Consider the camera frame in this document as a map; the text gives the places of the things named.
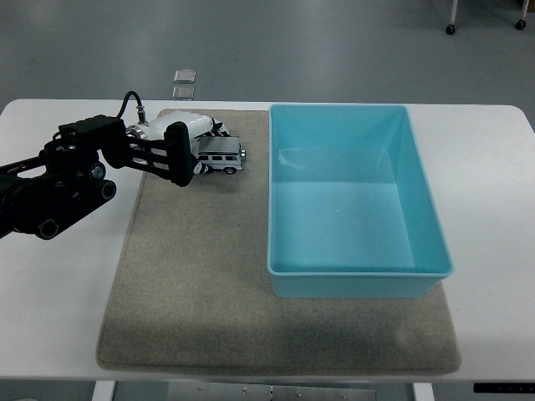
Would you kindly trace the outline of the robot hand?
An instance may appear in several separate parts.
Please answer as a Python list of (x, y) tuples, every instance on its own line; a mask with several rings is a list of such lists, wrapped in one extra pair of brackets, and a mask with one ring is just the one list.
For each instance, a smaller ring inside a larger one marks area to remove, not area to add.
[(144, 140), (163, 140), (166, 129), (178, 123), (186, 128), (194, 175), (213, 171), (233, 175), (243, 168), (240, 139), (231, 136), (221, 121), (208, 115), (181, 110), (162, 114), (138, 126), (140, 137)]

